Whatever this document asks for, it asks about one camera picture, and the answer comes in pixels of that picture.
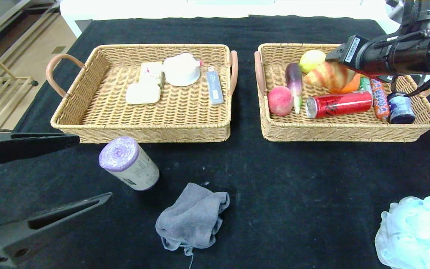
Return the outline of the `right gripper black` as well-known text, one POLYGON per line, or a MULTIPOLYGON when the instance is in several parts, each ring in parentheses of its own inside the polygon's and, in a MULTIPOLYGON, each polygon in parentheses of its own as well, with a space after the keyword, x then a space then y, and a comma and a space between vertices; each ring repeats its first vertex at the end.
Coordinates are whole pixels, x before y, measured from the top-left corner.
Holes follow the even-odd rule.
POLYGON ((330 51, 326 62, 343 63, 348 68, 370 78, 395 75, 389 67, 389 50, 387 44, 390 35, 379 36, 369 40, 360 35, 350 36, 348 41, 330 51))

